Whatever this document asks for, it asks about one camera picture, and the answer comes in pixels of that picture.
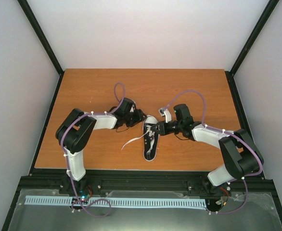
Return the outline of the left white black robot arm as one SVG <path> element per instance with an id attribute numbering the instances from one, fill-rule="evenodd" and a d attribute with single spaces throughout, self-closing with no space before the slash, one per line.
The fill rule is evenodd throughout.
<path id="1" fill-rule="evenodd" d="M 64 152 L 66 173 L 72 179 L 70 188 L 78 194 L 87 188 L 87 181 L 83 179 L 86 173 L 83 150 L 94 130 L 117 129 L 123 125 L 130 128 L 144 120 L 145 113 L 128 98 L 121 99 L 118 106 L 103 113 L 73 109 L 55 134 Z"/>

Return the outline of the black white canvas sneaker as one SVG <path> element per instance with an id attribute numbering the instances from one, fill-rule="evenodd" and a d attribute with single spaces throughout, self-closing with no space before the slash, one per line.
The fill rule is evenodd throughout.
<path id="1" fill-rule="evenodd" d="M 143 134 L 144 134 L 143 157 L 148 162 L 153 161 L 156 157 L 159 134 L 154 131 L 151 131 L 150 128 L 157 123 L 158 123 L 157 119 L 152 115 L 147 115 L 143 123 Z"/>

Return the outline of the white shoelace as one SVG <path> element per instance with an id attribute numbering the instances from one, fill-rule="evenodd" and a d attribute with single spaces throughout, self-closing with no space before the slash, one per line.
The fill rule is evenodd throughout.
<path id="1" fill-rule="evenodd" d="M 133 138 L 133 139 L 127 141 L 127 142 L 122 146 L 121 149 L 123 150 L 126 145 L 130 144 L 131 142 L 134 142 L 134 141 L 136 141 L 136 140 L 139 140 L 139 139 L 143 138 L 143 136 L 144 136 L 144 134 L 142 134 L 140 137 L 136 137 L 136 138 Z"/>

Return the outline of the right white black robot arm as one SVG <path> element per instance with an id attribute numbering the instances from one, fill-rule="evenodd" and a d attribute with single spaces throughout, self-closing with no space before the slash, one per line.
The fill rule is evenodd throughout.
<path id="1" fill-rule="evenodd" d="M 174 111 L 176 119 L 172 120 L 167 109 L 160 109 L 165 120 L 154 123 L 149 129 L 160 136 L 180 133 L 188 140 L 220 149 L 223 165 L 209 172 L 202 181 L 206 194 L 214 194 L 219 186 L 232 180 L 262 172 L 264 159 L 246 130 L 223 130 L 194 121 L 185 104 L 174 106 Z"/>

